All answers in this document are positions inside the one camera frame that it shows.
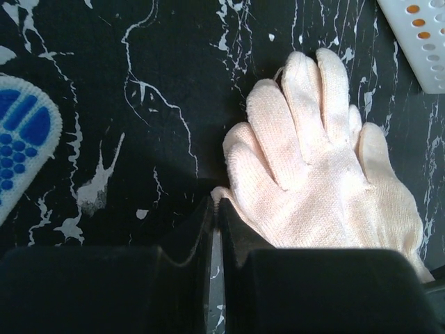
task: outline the black object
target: black object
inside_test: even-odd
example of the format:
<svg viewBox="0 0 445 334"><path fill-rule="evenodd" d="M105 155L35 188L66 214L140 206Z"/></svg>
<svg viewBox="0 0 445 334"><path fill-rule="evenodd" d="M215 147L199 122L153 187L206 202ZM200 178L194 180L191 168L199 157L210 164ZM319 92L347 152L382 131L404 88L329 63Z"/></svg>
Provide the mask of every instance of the black object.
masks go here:
<svg viewBox="0 0 445 334"><path fill-rule="evenodd" d="M227 333L442 333L399 253L264 249L228 200L218 218Z"/></svg>
<svg viewBox="0 0 445 334"><path fill-rule="evenodd" d="M213 202L153 247L16 248L0 332L205 333Z"/></svg>

